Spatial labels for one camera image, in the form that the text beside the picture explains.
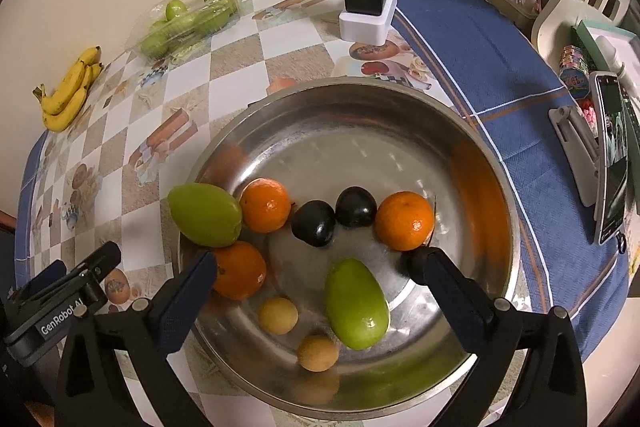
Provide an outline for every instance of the banana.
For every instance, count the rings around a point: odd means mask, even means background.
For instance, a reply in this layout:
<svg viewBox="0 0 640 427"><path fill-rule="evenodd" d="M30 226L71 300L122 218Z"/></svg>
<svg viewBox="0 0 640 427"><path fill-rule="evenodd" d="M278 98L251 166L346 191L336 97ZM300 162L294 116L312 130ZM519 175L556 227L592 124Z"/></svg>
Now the banana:
<svg viewBox="0 0 640 427"><path fill-rule="evenodd" d="M80 87L60 114L47 114L43 111L42 121L45 127L53 132L64 131L82 109L84 100L86 100L86 88Z"/></svg>
<svg viewBox="0 0 640 427"><path fill-rule="evenodd" d="M94 70L92 66L84 67L84 71L82 72L82 82L80 83L79 89L89 89L92 82L94 81Z"/></svg>
<svg viewBox="0 0 640 427"><path fill-rule="evenodd" d="M102 73L103 69L104 69L104 66L102 65L101 62L99 62L98 64L92 64L92 66L91 66L91 83L89 83L89 86L91 86L91 84L93 84L95 82L95 79L98 78L98 75L100 73Z"/></svg>
<svg viewBox="0 0 640 427"><path fill-rule="evenodd" d="M92 46L85 49L78 57L78 62L84 62L87 66L93 66L98 61L100 46Z"/></svg>
<svg viewBox="0 0 640 427"><path fill-rule="evenodd" d="M76 62L65 75L58 89L51 96L47 96L44 84L33 90L33 94L40 100L42 110L47 114L59 114L69 103L71 97L80 87L84 73L84 62Z"/></svg>

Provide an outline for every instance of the metal pivot bolt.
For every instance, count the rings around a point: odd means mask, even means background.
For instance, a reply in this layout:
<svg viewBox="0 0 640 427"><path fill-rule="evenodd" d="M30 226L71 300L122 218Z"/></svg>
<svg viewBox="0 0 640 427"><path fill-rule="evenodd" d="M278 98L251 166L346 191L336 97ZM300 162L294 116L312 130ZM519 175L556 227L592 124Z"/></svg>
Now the metal pivot bolt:
<svg viewBox="0 0 640 427"><path fill-rule="evenodd" d="M511 308L511 303L507 299L498 297L497 299L494 300L494 307L495 309L500 310L501 312L505 312L509 308Z"/></svg>
<svg viewBox="0 0 640 427"><path fill-rule="evenodd" d="M554 306L554 315L559 319L565 319L568 313L562 306Z"/></svg>
<svg viewBox="0 0 640 427"><path fill-rule="evenodd" d="M81 319L82 317L84 317L86 315L86 312L89 311L87 309L87 307L84 304L78 304L78 306L76 306L74 308L74 315L76 317L78 317L79 319Z"/></svg>
<svg viewBox="0 0 640 427"><path fill-rule="evenodd" d="M131 307L133 308L133 311L135 312L141 312L142 310L146 310L148 306L149 306L149 299L145 299L144 297L134 300L133 304L131 305Z"/></svg>

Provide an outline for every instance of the orange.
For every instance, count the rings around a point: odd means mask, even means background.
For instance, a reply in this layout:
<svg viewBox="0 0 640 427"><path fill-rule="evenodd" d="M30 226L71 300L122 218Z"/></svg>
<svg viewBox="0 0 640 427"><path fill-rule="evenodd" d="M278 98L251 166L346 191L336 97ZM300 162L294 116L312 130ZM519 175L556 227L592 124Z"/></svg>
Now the orange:
<svg viewBox="0 0 640 427"><path fill-rule="evenodd" d="M418 248L433 232L435 216L429 201L415 192L396 192L386 198L376 214L376 234L394 250Z"/></svg>
<svg viewBox="0 0 640 427"><path fill-rule="evenodd" d="M267 265L253 245L236 241L213 253L218 263L218 277L213 289L223 297L241 301L256 293L267 276Z"/></svg>
<svg viewBox="0 0 640 427"><path fill-rule="evenodd" d="M246 226L254 232L269 233L287 222L291 200L282 184L276 180L258 178L242 191L240 207Z"/></svg>

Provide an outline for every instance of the checkered tablecloth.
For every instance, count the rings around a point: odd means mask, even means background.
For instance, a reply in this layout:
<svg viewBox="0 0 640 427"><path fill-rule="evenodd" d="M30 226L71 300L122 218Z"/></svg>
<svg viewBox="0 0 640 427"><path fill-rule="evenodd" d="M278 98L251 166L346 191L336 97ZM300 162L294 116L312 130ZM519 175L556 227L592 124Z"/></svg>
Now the checkered tablecloth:
<svg viewBox="0 0 640 427"><path fill-rule="evenodd" d="M384 57L339 38L344 0L242 0L232 27L153 64L126 52L96 80L73 125L46 137L34 186L30 275L55 259L68 269L114 241L132 296L151 298L173 276L177 229L166 196L186 181L214 135L248 104L295 83L327 76L374 76L454 104L409 44L392 29ZM111 311L125 309L110 304ZM530 309L521 271L518 308ZM450 396L393 417L364 422L316 421L270 407L220 375L195 338L168 357L195 402L216 427L382 427L428 425ZM135 372L120 355L143 418L159 425ZM515 370L497 399L513 388Z"/></svg>

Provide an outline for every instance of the white extension socket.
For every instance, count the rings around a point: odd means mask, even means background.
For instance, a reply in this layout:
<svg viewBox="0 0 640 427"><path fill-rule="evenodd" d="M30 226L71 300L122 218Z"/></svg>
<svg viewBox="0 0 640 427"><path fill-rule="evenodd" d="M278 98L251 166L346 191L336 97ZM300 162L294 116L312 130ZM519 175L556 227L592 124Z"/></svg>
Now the white extension socket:
<svg viewBox="0 0 640 427"><path fill-rule="evenodd" d="M391 28L391 19L396 11L398 0L385 0L385 6L379 16L340 13L340 38L347 42L362 42L372 46L382 46Z"/></svg>

